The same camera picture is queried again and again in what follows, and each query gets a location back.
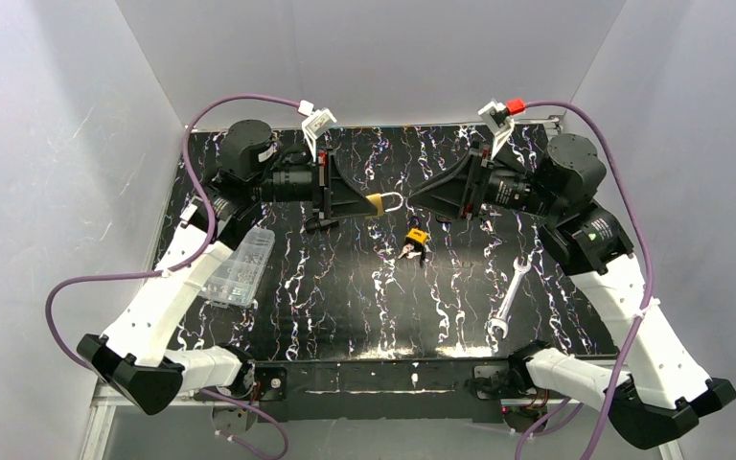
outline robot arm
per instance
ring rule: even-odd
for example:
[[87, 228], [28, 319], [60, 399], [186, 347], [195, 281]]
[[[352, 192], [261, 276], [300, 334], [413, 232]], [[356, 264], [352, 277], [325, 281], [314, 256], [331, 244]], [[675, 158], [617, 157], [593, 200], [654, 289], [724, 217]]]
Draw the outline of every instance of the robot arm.
[[168, 271], [207, 237], [205, 207], [194, 196], [156, 267], [163, 275], [147, 280], [103, 333], [86, 334], [78, 344], [78, 354], [103, 381], [149, 415], [180, 392], [223, 386], [242, 394], [250, 388], [254, 363], [245, 352], [232, 346], [177, 352], [167, 350], [168, 342], [208, 278], [261, 219], [264, 201], [311, 201], [315, 216], [308, 230], [381, 212], [380, 195], [360, 194], [340, 174], [334, 152], [316, 150], [316, 138], [333, 122], [327, 109], [313, 112], [303, 123], [307, 147], [286, 149], [266, 123], [246, 120], [230, 127], [219, 170], [204, 185], [218, 223], [213, 242], [190, 265]]
[[[407, 203], [452, 219], [477, 216], [482, 204], [542, 218], [540, 242], [597, 310], [611, 337], [623, 343], [637, 315], [645, 318], [617, 381], [609, 418], [631, 444], [650, 449], [677, 439], [736, 398], [731, 383], [711, 378], [687, 353], [653, 299], [639, 309], [645, 281], [633, 245], [618, 220], [594, 199], [606, 175], [588, 139], [551, 139], [533, 172], [498, 151], [522, 103], [492, 103], [479, 114], [493, 132], [492, 148], [473, 143], [453, 167], [416, 188]], [[534, 342], [509, 356], [510, 372], [526, 388], [558, 391], [601, 408], [610, 369]]]

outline black marbled table surface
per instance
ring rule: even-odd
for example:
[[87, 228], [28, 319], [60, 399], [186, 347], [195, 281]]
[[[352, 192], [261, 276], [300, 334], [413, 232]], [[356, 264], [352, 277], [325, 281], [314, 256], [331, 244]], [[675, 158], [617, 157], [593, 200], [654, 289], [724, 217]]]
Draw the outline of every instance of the black marbled table surface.
[[[278, 132], [285, 144], [298, 130]], [[223, 133], [196, 133], [199, 172], [217, 161]], [[467, 152], [475, 126], [339, 128], [319, 142], [337, 148], [338, 165], [366, 195], [399, 192], [447, 168]], [[510, 150], [529, 168], [547, 145], [543, 126], [518, 126]], [[158, 254], [192, 193], [179, 165]], [[261, 226], [275, 232], [253, 308], [218, 308], [197, 298], [176, 330], [174, 349], [235, 343], [260, 360], [505, 356], [540, 338], [575, 354], [616, 348], [585, 296], [542, 250], [535, 219], [488, 209], [474, 221], [438, 223], [403, 207], [380, 218], [350, 218], [325, 233], [306, 233], [308, 203], [267, 203]], [[429, 258], [397, 260], [413, 214], [430, 234]], [[496, 341], [485, 323], [500, 305], [515, 257], [531, 258], [511, 309], [509, 335]]]

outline gray wall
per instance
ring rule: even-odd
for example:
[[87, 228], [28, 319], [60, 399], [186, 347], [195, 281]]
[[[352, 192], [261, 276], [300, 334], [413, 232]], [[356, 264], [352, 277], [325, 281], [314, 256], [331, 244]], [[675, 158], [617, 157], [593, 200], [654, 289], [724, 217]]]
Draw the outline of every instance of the gray wall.
[[[95, 377], [58, 351], [43, 301], [146, 265], [179, 135], [112, 0], [0, 2], [0, 459], [80, 452]], [[137, 288], [64, 291], [63, 336], [101, 331]]]
[[[562, 418], [570, 412], [559, 414]], [[538, 438], [523, 451], [523, 460], [579, 458], [596, 422], [585, 409], [564, 430]], [[518, 437], [500, 425], [469, 425], [461, 420], [320, 420], [285, 424], [289, 435], [286, 460], [458, 460], [511, 459]], [[277, 453], [281, 437], [268, 424], [242, 436], [267, 453]], [[106, 460], [182, 460], [185, 458], [255, 458], [238, 445], [214, 436], [210, 410], [170, 407], [148, 417], [136, 407], [121, 407], [106, 447]], [[659, 460], [658, 450], [632, 448], [608, 427], [593, 460]]]
[[[574, 102], [612, 144], [665, 315], [736, 387], [736, 2], [629, 0]], [[621, 211], [611, 185], [599, 197]], [[680, 443], [686, 458], [736, 458], [736, 402]]]
[[[492, 97], [570, 100], [624, 0], [117, 3], [182, 122], [222, 96], [263, 92], [372, 126], [476, 121]], [[299, 123], [238, 103], [201, 126], [242, 117]]]

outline wrench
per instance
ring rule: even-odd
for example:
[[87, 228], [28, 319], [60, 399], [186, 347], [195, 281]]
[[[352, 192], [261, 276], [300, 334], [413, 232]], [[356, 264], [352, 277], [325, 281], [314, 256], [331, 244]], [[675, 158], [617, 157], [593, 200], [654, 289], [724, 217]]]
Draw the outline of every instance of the wrench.
[[512, 268], [515, 269], [515, 274], [512, 275], [512, 282], [509, 284], [509, 288], [503, 296], [500, 308], [497, 309], [495, 315], [487, 322], [487, 332], [490, 335], [495, 335], [495, 328], [498, 328], [503, 332], [503, 336], [501, 338], [506, 338], [506, 334], [509, 333], [509, 324], [506, 322], [506, 319], [509, 316], [509, 309], [512, 307], [512, 302], [515, 300], [515, 296], [518, 294], [520, 282], [523, 281], [523, 277], [526, 276], [526, 273], [532, 269], [532, 264], [528, 260], [526, 260], [526, 263], [523, 265], [520, 264], [519, 260], [520, 257], [515, 257], [515, 260], [512, 262]]

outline key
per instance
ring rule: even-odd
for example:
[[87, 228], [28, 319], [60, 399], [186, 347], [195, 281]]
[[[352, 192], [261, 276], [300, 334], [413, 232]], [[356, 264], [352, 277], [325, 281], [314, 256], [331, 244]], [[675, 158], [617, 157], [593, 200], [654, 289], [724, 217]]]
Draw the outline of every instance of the key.
[[403, 258], [407, 257], [407, 255], [412, 250], [413, 250], [413, 244], [408, 243], [408, 244], [402, 246], [402, 252], [399, 254], [399, 257], [397, 257], [397, 259], [403, 259]]

